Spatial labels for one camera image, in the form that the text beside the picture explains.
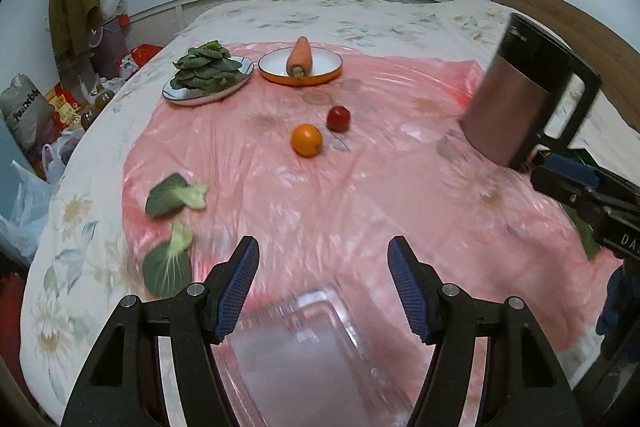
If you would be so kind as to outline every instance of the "wooden board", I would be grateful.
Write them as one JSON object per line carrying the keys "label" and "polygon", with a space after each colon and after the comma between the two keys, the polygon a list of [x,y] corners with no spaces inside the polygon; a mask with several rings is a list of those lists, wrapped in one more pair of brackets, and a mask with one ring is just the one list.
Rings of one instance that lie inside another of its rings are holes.
{"label": "wooden board", "polygon": [[563,0],[493,1],[533,17],[562,37],[600,74],[602,92],[623,120],[640,130],[640,54],[628,42]]}

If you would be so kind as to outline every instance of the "orange fruit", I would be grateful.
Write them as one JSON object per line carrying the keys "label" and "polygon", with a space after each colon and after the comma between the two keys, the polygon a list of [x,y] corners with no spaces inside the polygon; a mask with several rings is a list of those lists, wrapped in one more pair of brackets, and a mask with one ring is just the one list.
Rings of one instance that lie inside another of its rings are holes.
{"label": "orange fruit", "polygon": [[300,156],[311,158],[322,150],[322,133],[318,127],[303,123],[291,133],[291,146]]}

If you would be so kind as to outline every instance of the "transparent plastic tray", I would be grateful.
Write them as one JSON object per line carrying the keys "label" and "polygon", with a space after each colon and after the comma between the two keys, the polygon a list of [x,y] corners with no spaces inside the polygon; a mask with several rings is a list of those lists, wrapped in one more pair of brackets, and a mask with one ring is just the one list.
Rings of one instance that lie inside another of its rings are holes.
{"label": "transparent plastic tray", "polygon": [[337,286],[241,316],[214,356],[242,427],[404,427],[411,415]]}

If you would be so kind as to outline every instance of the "carrot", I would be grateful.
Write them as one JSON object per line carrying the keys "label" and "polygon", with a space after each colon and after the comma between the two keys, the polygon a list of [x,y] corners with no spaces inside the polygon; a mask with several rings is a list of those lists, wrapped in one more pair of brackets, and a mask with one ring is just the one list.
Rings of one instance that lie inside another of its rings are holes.
{"label": "carrot", "polygon": [[287,74],[297,79],[305,78],[311,74],[312,67],[311,46],[306,37],[300,37],[287,59]]}

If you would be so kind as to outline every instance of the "metal screw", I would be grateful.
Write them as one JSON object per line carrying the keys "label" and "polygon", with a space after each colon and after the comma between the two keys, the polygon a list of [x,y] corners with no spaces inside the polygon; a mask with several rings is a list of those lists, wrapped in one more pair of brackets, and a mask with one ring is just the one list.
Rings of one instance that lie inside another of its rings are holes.
{"label": "metal screw", "polygon": [[458,288],[455,284],[448,282],[442,285],[442,293],[444,293],[444,295],[448,295],[449,297],[455,297],[460,293],[460,288]]}
{"label": "metal screw", "polygon": [[120,299],[120,305],[123,308],[131,308],[138,298],[135,295],[125,295],[122,299]]}
{"label": "metal screw", "polygon": [[194,282],[187,288],[187,293],[191,295],[191,297],[197,297],[198,295],[201,295],[202,292],[204,292],[204,284],[200,282]]}
{"label": "metal screw", "polygon": [[519,297],[511,297],[509,299],[509,306],[511,306],[514,310],[524,309],[524,301]]}

